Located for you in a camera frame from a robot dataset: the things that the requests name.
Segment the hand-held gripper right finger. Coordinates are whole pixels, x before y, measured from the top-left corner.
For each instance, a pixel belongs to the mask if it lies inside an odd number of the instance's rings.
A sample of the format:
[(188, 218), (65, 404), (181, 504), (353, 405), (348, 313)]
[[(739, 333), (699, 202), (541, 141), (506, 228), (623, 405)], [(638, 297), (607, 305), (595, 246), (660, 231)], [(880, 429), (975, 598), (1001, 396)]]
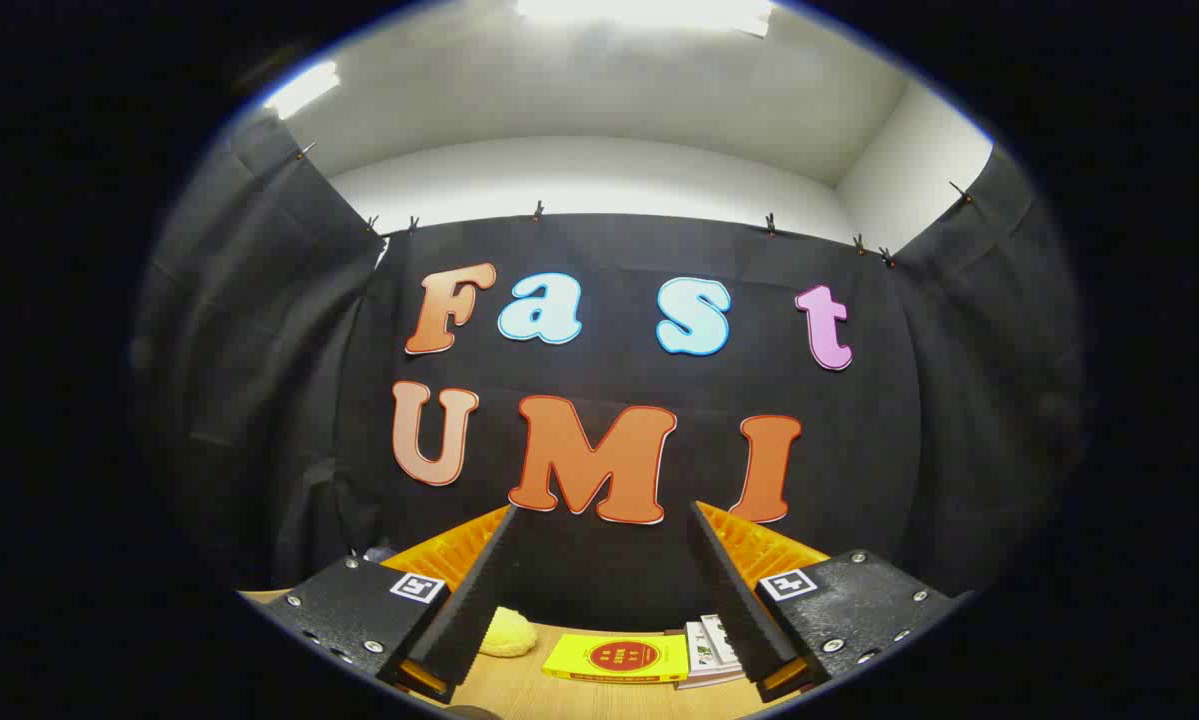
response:
[(703, 501), (689, 544), (713, 615), (764, 702), (881, 664), (974, 601), (869, 547), (827, 553)]

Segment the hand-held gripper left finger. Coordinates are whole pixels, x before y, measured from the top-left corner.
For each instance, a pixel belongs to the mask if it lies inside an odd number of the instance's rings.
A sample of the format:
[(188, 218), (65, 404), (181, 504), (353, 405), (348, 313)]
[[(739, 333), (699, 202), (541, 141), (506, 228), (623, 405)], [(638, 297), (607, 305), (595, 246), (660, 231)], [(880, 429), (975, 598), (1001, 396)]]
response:
[(498, 610), (511, 506), (388, 559), (347, 556), (283, 591), (243, 592), (311, 651), (384, 685), (452, 701)]

